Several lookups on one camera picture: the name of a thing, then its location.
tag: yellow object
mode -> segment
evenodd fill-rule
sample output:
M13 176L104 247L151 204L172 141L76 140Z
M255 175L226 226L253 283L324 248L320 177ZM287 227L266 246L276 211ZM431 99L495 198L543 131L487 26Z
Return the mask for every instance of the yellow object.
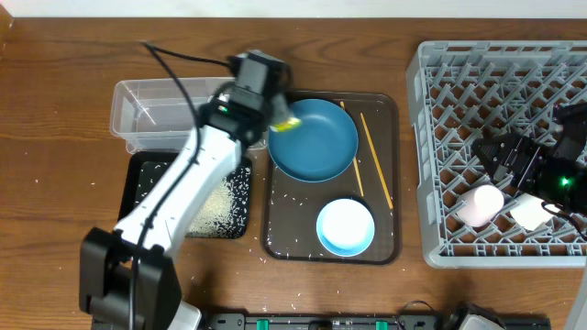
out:
M367 122L365 122L365 117L363 113L360 113L360 119L363 121L363 127L365 128L365 134L367 135L367 140L369 141L369 147L371 147L371 153L373 154L373 159L375 160L375 166L377 167L377 172L379 173L379 179L382 181L383 192L385 193L385 198L387 199L387 203L389 204L389 208L393 210L393 203L392 198L389 195L389 191L387 190L387 184L385 184L385 178L383 178L382 167L379 165L379 160L377 159L377 153L375 153L375 147L373 146L373 141L371 141L371 135L369 134L369 129L367 128Z
M347 110L345 108L345 103L342 102L342 101L340 101L340 107L343 110ZM363 193L363 184L360 182L359 165L357 164L357 158L356 157L352 159L352 163L353 163L353 165L355 165L355 174L357 174L357 182L359 183L360 197L364 197L365 194Z
M302 125L302 120L296 117L290 117L286 122L275 124L271 126L271 130L274 132L285 132L292 128L296 128Z

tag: brown tray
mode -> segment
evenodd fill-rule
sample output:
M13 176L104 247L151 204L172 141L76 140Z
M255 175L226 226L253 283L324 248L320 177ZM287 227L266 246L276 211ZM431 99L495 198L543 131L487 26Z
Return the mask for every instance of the brown tray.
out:
M351 164L336 178L308 183L298 181L277 169L270 161L267 177L267 201L261 245L276 259L344 262L356 264L388 264L401 251L401 201L399 191L399 129L397 105L387 95L375 93L333 93L298 91L288 94L288 101L319 98L345 103L359 131L357 162L365 196L360 197L355 169ZM389 209L375 167L360 113L371 133L383 176L393 199ZM365 203L375 220L375 237L371 245L355 257L342 258L326 250L316 235L316 219L329 202L351 197Z

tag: white wall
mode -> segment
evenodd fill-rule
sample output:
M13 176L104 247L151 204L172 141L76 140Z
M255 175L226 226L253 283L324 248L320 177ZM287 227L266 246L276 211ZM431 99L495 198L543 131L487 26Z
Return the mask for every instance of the white wall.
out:
M587 18L587 0L0 0L13 17Z

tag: blue plate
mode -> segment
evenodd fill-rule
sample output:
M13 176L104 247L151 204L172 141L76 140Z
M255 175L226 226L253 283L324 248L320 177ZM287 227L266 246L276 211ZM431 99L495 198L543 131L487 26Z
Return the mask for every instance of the blue plate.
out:
M359 133L349 114L324 100L290 105L302 125L269 133L269 154L285 174L303 182L323 182L345 171L357 154Z
M375 236L371 212L357 201L339 199L328 203L316 221L322 246L340 257L353 257L366 250Z

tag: brown wooden surface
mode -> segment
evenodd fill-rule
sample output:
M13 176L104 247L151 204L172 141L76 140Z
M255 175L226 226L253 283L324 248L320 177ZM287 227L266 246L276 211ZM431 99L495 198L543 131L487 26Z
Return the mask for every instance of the brown wooden surface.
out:
M261 152L247 234L183 246L177 269L189 303L373 315L416 299L447 312L470 300L499 313L545 314L562 328L578 269L439 270L423 261L404 73L424 40L587 39L586 21L24 18L12 27L0 62L0 328L89 326L77 306L80 242L92 226L114 225L129 158L124 141L108 131L114 85L165 77L140 39L216 59L264 50L293 66L298 87L381 92L400 107L404 243L393 265L268 258L255 239L267 166ZM225 75L215 66L170 63L182 76Z

